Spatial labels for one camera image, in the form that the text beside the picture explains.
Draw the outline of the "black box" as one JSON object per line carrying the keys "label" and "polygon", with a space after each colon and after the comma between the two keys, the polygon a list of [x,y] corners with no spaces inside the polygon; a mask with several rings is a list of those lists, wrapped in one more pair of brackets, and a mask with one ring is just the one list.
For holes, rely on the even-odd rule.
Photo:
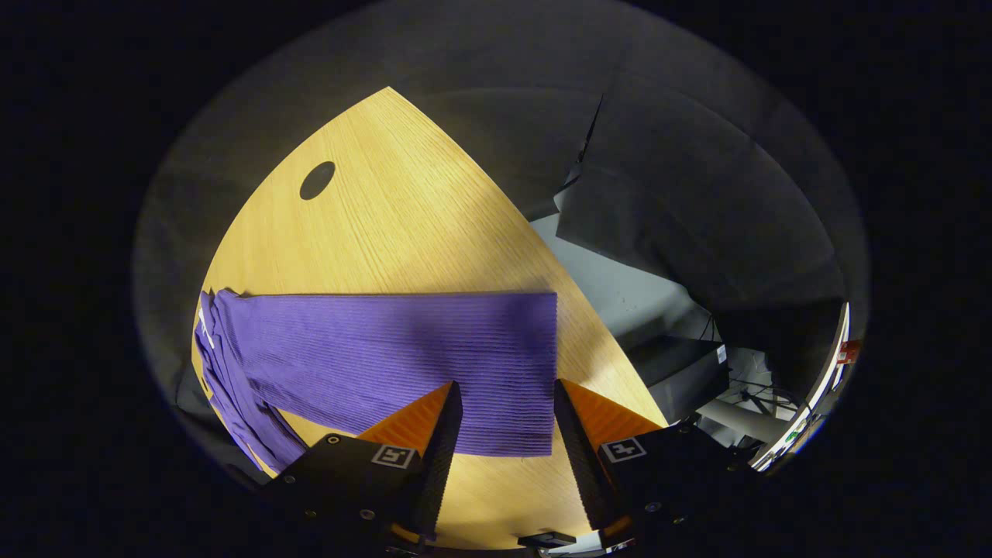
{"label": "black box", "polygon": [[659,336],[627,350],[667,424],[676,424],[729,389],[729,350],[714,340]]}

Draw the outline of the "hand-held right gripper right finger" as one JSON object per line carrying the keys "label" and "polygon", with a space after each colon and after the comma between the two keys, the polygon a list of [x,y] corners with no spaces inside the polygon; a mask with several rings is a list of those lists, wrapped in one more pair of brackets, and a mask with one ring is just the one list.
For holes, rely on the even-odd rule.
{"label": "hand-held right gripper right finger", "polygon": [[663,427],[567,379],[555,417],[586,517],[603,536],[659,536],[722,522],[757,491],[757,473],[692,424]]}

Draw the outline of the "purple ribbed shirt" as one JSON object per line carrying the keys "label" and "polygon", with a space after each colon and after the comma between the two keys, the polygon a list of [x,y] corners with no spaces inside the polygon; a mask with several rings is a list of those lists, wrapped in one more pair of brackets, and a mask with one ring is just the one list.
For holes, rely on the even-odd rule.
{"label": "purple ribbed shirt", "polygon": [[308,448],[283,413],[361,434],[454,381],[458,453],[542,458],[553,444],[552,292],[199,297],[209,403],[259,470]]}

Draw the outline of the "white board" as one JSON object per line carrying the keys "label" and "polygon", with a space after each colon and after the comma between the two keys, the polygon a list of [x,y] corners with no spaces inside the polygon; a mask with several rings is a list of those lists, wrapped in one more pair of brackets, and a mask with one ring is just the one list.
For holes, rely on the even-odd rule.
{"label": "white board", "polygon": [[758,472],[771,472],[800,451],[828,417],[846,368],[850,322],[850,303],[837,299],[786,314],[786,336],[766,355],[773,364],[773,387],[794,402],[797,410],[786,420],[782,433],[751,460]]}

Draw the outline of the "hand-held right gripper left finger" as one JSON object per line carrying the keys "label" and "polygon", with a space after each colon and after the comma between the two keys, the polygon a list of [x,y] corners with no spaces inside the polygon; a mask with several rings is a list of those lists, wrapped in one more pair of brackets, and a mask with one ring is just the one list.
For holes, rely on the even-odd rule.
{"label": "hand-held right gripper left finger", "polygon": [[427,543],[461,422],[460,386],[446,382],[358,436],[326,435],[260,495],[324,543]]}

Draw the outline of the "grey pipe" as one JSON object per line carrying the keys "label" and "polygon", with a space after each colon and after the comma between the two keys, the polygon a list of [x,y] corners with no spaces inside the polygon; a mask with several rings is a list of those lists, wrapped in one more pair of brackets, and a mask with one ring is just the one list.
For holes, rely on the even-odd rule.
{"label": "grey pipe", "polygon": [[763,443],[776,443],[787,436],[790,422],[772,415],[750,411],[725,401],[713,399],[702,405],[697,412],[723,426],[751,436]]}

